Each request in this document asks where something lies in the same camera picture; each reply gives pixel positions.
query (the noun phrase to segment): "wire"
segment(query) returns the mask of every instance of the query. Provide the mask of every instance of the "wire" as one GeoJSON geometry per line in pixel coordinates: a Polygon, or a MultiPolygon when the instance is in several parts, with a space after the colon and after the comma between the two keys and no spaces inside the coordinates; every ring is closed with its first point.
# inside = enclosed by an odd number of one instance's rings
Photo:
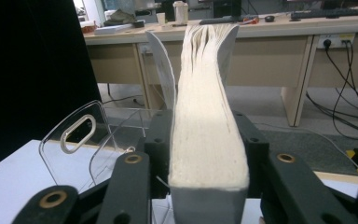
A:
{"type": "Polygon", "coordinates": [[[339,72],[339,75],[342,77],[342,79],[345,80],[345,83],[348,84],[356,92],[356,94],[358,94],[358,91],[356,90],[356,88],[344,77],[344,75],[342,75],[342,73],[339,70],[339,68],[337,67],[337,65],[333,62],[333,59],[330,57],[330,54],[328,53],[328,48],[325,49],[325,52],[326,52],[326,55],[327,55],[327,58],[329,59],[329,61],[335,66],[335,68],[339,72]]]}
{"type": "Polygon", "coordinates": [[[133,95],[133,96],[128,96],[128,97],[124,97],[124,98],[121,98],[121,99],[113,99],[113,100],[110,100],[110,101],[106,101],[103,103],[104,104],[107,104],[107,103],[110,103],[110,102],[116,102],[116,101],[123,101],[123,100],[127,100],[127,99],[130,99],[130,98],[133,98],[133,97],[138,97],[138,96],[143,96],[143,95],[133,95]]]}
{"type": "MultiPolygon", "coordinates": [[[[316,106],[319,110],[321,110],[323,113],[325,113],[325,115],[328,115],[328,116],[331,117],[331,118],[333,117],[333,113],[330,112],[330,111],[332,111],[332,110],[328,110],[328,109],[326,109],[325,107],[322,107],[321,105],[317,105],[316,103],[315,103],[315,106],[316,106]]],[[[356,125],[354,125],[354,124],[348,122],[347,120],[345,120],[345,119],[343,119],[343,118],[341,118],[341,117],[339,117],[339,116],[337,116],[337,115],[335,115],[335,119],[339,120],[341,123],[343,123],[343,124],[345,124],[345,125],[347,125],[347,126],[350,126],[350,127],[352,127],[353,129],[356,129],[356,130],[358,131],[358,127],[357,127],[356,125]]],[[[335,125],[335,128],[336,128],[337,132],[340,133],[342,136],[347,137],[347,138],[350,138],[350,139],[358,140],[358,138],[350,137],[350,136],[347,136],[347,135],[343,134],[340,130],[337,129],[337,126],[336,126],[336,125],[335,125]]]]}
{"type": "Polygon", "coordinates": [[[140,105],[140,106],[144,106],[144,105],[145,105],[145,104],[139,103],[136,99],[133,99],[133,102],[136,103],[137,105],[140,105]]]}
{"type": "MultiPolygon", "coordinates": [[[[316,107],[318,107],[318,109],[323,110],[324,112],[333,112],[332,109],[329,109],[329,108],[327,108],[327,107],[325,107],[325,106],[319,105],[319,104],[317,104],[315,101],[313,101],[313,100],[310,98],[310,94],[309,94],[308,92],[306,92],[306,96],[307,96],[307,98],[313,103],[313,105],[315,105],[316,107]]],[[[358,116],[351,115],[351,114],[347,114],[347,113],[343,113],[343,112],[340,112],[340,111],[337,111],[337,110],[336,110],[336,113],[341,114],[341,115],[345,115],[345,116],[348,116],[348,117],[352,117],[352,118],[358,119],[358,116]]]]}
{"type": "Polygon", "coordinates": [[[243,13],[245,13],[245,15],[247,15],[248,13],[245,11],[245,9],[243,9],[243,7],[239,4],[237,4],[235,1],[233,1],[231,4],[233,4],[235,7],[240,7],[241,8],[241,11],[243,13]]]}
{"type": "Polygon", "coordinates": [[[288,128],[288,127],[280,127],[280,126],[275,126],[275,125],[271,125],[271,124],[267,124],[267,123],[254,123],[255,125],[266,125],[266,126],[270,126],[270,127],[273,127],[273,128],[279,128],[279,129],[286,129],[286,130],[303,130],[303,131],[307,131],[307,132],[310,132],[310,133],[315,133],[319,136],[321,136],[322,138],[324,138],[325,140],[329,141],[333,146],[334,148],[339,152],[341,153],[345,158],[347,158],[355,167],[356,169],[358,169],[358,164],[356,164],[356,162],[354,160],[352,160],[341,148],[339,148],[336,143],[334,143],[330,138],[322,135],[321,133],[317,133],[315,132],[314,130],[311,130],[311,129],[307,129],[307,128],[288,128]]]}
{"type": "Polygon", "coordinates": [[[351,73],[351,82],[353,84],[353,90],[356,92],[356,95],[357,95],[357,98],[358,98],[358,91],[356,90],[356,87],[354,85],[353,73],[352,73],[352,70],[351,70],[351,64],[353,62],[353,45],[351,44],[351,41],[349,41],[349,40],[345,41],[344,43],[345,43],[345,49],[347,50],[348,63],[350,64],[349,71],[351,73]],[[350,58],[350,54],[349,54],[349,51],[348,51],[348,43],[351,45],[351,58],[350,58]]]}
{"type": "Polygon", "coordinates": [[[254,10],[255,14],[258,16],[257,10],[255,10],[255,7],[253,6],[251,0],[248,0],[248,4],[251,6],[251,8],[254,10]]]}
{"type": "Polygon", "coordinates": [[[351,106],[353,106],[354,108],[358,109],[358,106],[357,106],[357,105],[352,104],[352,103],[349,102],[345,97],[341,96],[341,98],[342,98],[345,102],[347,102],[348,105],[351,105],[351,106]]]}
{"type": "Polygon", "coordinates": [[[352,64],[352,60],[353,60],[353,52],[352,52],[352,55],[351,55],[351,57],[350,57],[350,56],[349,56],[349,52],[348,52],[348,46],[347,46],[347,56],[348,56],[348,60],[349,60],[349,69],[348,69],[347,76],[344,77],[344,76],[342,75],[342,72],[339,70],[339,68],[338,68],[337,65],[334,63],[334,61],[332,60],[332,58],[330,57],[330,55],[329,55],[329,53],[328,53],[329,47],[330,47],[330,45],[331,45],[331,41],[328,41],[328,42],[325,41],[325,42],[324,42],[324,45],[325,45],[325,52],[326,52],[327,57],[329,58],[329,60],[330,60],[330,62],[332,63],[332,65],[335,66],[335,68],[337,69],[337,71],[339,72],[339,74],[341,75],[341,77],[344,78],[345,83],[344,83],[344,86],[342,87],[341,91],[338,93],[338,98],[337,98],[337,100],[336,100],[336,103],[335,103],[335,105],[334,105],[334,108],[333,108],[332,112],[327,111],[327,110],[325,110],[325,109],[322,109],[322,108],[320,108],[319,106],[317,106],[317,107],[318,107],[322,112],[324,112],[326,115],[332,117],[332,119],[333,119],[333,125],[334,125],[334,127],[335,127],[335,129],[337,130],[338,133],[340,133],[342,136],[345,136],[345,137],[347,137],[347,138],[358,140],[358,138],[350,137],[350,136],[347,136],[346,134],[342,133],[342,132],[338,129],[337,125],[336,125],[336,120],[338,120],[338,121],[340,121],[341,123],[346,124],[346,125],[348,125],[348,126],[354,128],[354,129],[358,130],[358,127],[357,127],[356,125],[354,125],[354,124],[348,122],[347,120],[345,120],[345,119],[343,119],[343,118],[341,118],[341,117],[339,117],[339,116],[336,115],[336,112],[337,112],[337,104],[338,104],[338,102],[339,102],[339,99],[340,99],[341,96],[342,96],[342,92],[344,91],[344,89],[345,89],[345,87],[346,87],[347,84],[350,85],[350,86],[352,86],[352,84],[348,81],[348,78],[349,78],[349,76],[350,76],[350,74],[351,74],[351,64],[352,64]]]}

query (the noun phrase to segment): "transparent plastic guard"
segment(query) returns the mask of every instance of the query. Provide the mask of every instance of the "transparent plastic guard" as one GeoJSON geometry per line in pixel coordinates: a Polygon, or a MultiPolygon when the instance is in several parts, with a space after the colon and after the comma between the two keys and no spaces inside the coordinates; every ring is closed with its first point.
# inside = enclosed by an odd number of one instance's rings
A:
{"type": "Polygon", "coordinates": [[[157,112],[90,102],[41,141],[40,156],[57,185],[70,185],[81,193],[110,178],[118,156],[136,150],[157,112]]]}

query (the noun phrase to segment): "power outlet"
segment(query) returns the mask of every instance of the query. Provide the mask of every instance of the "power outlet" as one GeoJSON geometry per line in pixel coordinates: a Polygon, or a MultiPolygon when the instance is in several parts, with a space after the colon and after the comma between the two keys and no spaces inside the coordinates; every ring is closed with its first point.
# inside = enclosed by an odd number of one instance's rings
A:
{"type": "Polygon", "coordinates": [[[152,53],[152,49],[150,48],[150,45],[148,43],[140,43],[138,44],[139,51],[143,54],[149,54],[152,53]]]}
{"type": "Polygon", "coordinates": [[[346,48],[343,43],[344,40],[351,41],[353,44],[355,34],[336,34],[336,35],[320,35],[318,49],[324,49],[324,41],[329,39],[331,41],[330,49],[346,48]]]}

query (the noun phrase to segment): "cup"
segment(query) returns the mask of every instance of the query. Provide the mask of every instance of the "cup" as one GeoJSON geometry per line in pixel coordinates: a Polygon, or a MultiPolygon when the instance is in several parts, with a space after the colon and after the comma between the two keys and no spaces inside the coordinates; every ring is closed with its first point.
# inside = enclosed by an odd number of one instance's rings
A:
{"type": "Polygon", "coordinates": [[[165,13],[161,12],[161,13],[157,13],[157,21],[158,21],[158,25],[165,25],[165,13]]]}

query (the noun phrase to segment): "table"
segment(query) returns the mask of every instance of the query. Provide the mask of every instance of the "table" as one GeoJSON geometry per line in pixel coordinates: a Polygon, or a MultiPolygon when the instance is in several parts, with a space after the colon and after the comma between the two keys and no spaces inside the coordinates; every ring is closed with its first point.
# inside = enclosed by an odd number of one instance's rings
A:
{"type": "MultiPolygon", "coordinates": [[[[0,223],[11,223],[37,192],[55,185],[38,153],[39,144],[40,141],[31,140],[0,162],[0,223]]],[[[326,186],[356,197],[358,176],[326,173],[317,173],[317,176],[326,186]]],[[[169,202],[170,200],[153,201],[158,224],[162,223],[160,221],[165,217],[169,202]]],[[[258,223],[258,219],[262,216],[259,205],[259,199],[246,200],[242,223],[258,223]]],[[[173,223],[172,210],[168,212],[166,223],[173,223]]]]}
{"type": "MultiPolygon", "coordinates": [[[[286,14],[275,16],[275,22],[240,26],[227,84],[282,87],[288,123],[298,126],[307,87],[342,87],[344,83],[324,49],[317,49],[320,35],[355,34],[352,71],[358,88],[358,16],[302,21],[290,21],[290,15],[286,14]]],[[[140,84],[146,108],[159,108],[158,76],[147,45],[146,30],[153,30],[163,42],[177,80],[185,27],[163,28],[149,23],[144,28],[115,35],[85,34],[85,41],[97,82],[140,84]]],[[[343,71],[348,69],[346,50],[330,51],[337,66],[343,71]]]]}

